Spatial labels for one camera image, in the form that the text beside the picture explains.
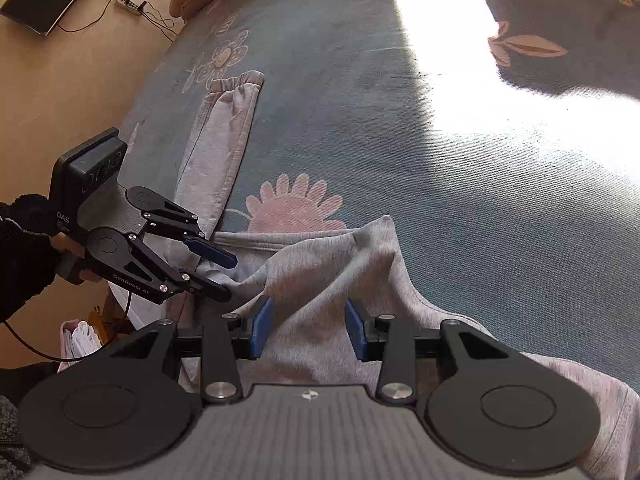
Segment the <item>black gloved left hand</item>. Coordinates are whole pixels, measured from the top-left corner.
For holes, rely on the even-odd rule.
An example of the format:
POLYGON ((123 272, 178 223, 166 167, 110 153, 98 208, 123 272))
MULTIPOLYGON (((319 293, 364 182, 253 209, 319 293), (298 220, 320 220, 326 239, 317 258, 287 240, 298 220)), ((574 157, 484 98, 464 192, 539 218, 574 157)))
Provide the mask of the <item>black gloved left hand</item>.
POLYGON ((85 247, 58 230, 47 197, 26 194, 1 204, 2 322, 53 283, 66 252, 85 257, 85 247))

